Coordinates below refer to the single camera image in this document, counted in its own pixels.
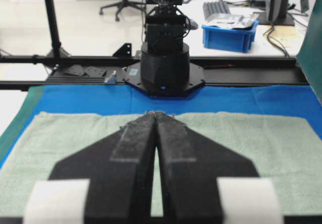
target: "white tape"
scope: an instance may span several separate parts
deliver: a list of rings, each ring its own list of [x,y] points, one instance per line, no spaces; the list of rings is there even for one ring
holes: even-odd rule
[[[261,178],[217,178],[224,224],[283,224],[273,183]]]
[[[82,224],[90,181],[38,181],[27,203],[23,224]]]

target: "keyboard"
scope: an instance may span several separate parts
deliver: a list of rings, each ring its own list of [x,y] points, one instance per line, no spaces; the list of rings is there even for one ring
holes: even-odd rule
[[[217,1],[203,4],[205,19],[212,14],[230,14],[228,5],[224,1]]]

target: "white desk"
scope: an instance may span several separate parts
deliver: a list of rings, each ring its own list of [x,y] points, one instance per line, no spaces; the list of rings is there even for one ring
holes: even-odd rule
[[[270,27],[265,25],[259,25],[256,30],[255,41],[252,43],[252,48],[248,53],[239,53],[233,51],[216,50],[204,48],[202,43],[203,29],[201,28],[204,22],[203,8],[204,2],[210,2],[211,0],[192,0],[188,4],[180,6],[180,10],[186,14],[189,18],[196,21],[199,25],[197,30],[191,30],[189,35],[185,38],[185,43],[190,46],[190,56],[231,56],[231,57],[283,57],[284,54],[278,49],[274,48],[263,37],[263,33]],[[230,7],[232,14],[252,14],[258,12],[257,9],[251,9],[246,7]],[[287,47],[287,51],[290,56],[296,56],[301,48],[304,35],[301,35],[301,39],[297,40],[291,47]]]

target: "blue cloth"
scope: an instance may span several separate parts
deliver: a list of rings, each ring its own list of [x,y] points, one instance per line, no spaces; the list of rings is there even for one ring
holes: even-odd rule
[[[33,115],[41,111],[122,115],[152,110],[168,114],[225,111],[302,117],[322,138],[322,107],[310,86],[203,87],[175,99],[151,98],[130,86],[46,86]]]

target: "monitor stand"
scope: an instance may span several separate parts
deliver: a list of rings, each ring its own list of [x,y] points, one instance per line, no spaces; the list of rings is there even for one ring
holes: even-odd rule
[[[295,26],[293,18],[287,13],[288,10],[288,0],[281,0],[280,12],[277,19],[273,22],[274,25],[284,25],[284,26]],[[254,13],[259,14],[257,20],[261,25],[271,25],[267,20],[266,12]]]
[[[267,20],[266,12],[254,12],[254,14],[259,14],[257,20],[260,22],[260,25],[271,25]],[[287,14],[285,18],[277,18],[274,21],[274,25],[295,26],[295,23],[292,17]]]

